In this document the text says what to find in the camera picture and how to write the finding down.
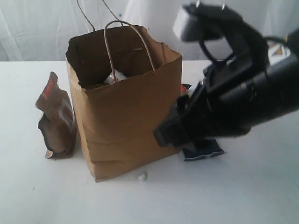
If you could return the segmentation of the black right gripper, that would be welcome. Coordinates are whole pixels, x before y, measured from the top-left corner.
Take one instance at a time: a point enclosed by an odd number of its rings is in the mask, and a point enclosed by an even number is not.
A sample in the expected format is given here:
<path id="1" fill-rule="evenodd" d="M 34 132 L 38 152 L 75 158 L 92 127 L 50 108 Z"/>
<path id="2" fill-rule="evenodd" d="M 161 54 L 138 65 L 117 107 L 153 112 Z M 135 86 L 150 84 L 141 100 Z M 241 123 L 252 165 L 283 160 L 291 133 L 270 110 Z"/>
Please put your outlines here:
<path id="1" fill-rule="evenodd" d="M 154 130 L 159 146 L 195 148 L 199 141 L 238 137 L 271 118 L 268 49 L 211 58 L 204 80 L 183 95 Z"/>

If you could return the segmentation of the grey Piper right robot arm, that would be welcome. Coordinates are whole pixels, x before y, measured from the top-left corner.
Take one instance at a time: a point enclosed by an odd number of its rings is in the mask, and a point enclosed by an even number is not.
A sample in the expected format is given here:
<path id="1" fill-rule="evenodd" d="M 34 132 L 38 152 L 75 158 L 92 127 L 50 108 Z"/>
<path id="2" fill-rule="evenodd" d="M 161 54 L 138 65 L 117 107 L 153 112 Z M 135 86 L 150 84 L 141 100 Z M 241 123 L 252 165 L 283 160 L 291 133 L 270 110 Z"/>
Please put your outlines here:
<path id="1" fill-rule="evenodd" d="M 213 65 L 204 71 L 193 94 L 180 96 L 165 120 L 154 130 L 161 147 L 189 147 L 197 140 L 246 135 L 252 127 L 299 108 L 299 32 L 286 40 L 268 41 L 290 54 L 247 77 L 221 75 Z"/>

